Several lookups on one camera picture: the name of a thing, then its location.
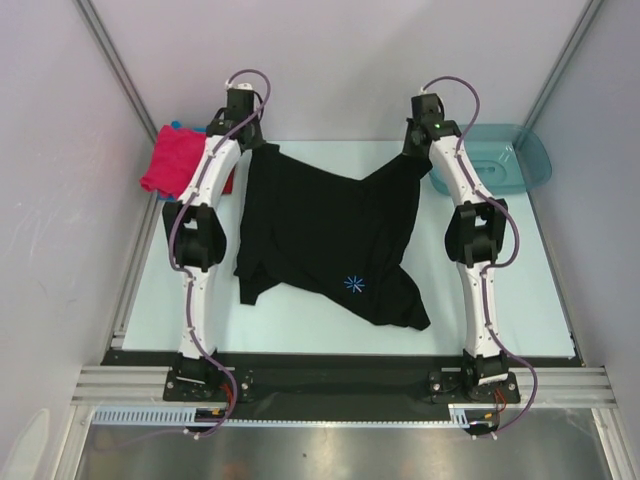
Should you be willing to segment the black t shirt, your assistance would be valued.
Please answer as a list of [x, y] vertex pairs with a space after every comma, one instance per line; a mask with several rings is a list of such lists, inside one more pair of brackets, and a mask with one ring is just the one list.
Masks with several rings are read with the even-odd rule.
[[329, 173], [265, 144], [249, 164], [235, 276], [256, 304], [287, 284], [320, 294], [375, 326], [431, 321], [402, 268], [426, 158], [399, 154], [365, 178]]

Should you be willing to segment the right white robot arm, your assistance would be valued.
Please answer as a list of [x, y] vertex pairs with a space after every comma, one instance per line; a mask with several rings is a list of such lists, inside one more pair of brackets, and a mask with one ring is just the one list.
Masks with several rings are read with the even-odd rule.
[[508, 377], [507, 354], [493, 321], [495, 269], [504, 244], [508, 207], [491, 196], [466, 153], [456, 122], [445, 118], [434, 93], [411, 98], [404, 151], [427, 159], [444, 179], [454, 203], [445, 232], [445, 250], [460, 275], [466, 341], [461, 388], [473, 401], [484, 401]]

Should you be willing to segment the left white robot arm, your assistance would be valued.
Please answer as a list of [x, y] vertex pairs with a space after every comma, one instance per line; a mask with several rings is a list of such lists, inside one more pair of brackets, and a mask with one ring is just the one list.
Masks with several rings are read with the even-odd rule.
[[175, 382], [186, 382], [202, 400], [214, 397], [225, 378], [205, 328], [209, 291], [227, 248], [217, 206], [243, 153], [264, 142], [264, 99], [249, 83], [228, 83], [226, 92], [227, 104], [206, 128], [203, 153], [186, 190], [162, 210], [169, 264], [181, 275], [185, 297], [185, 325], [172, 372]]

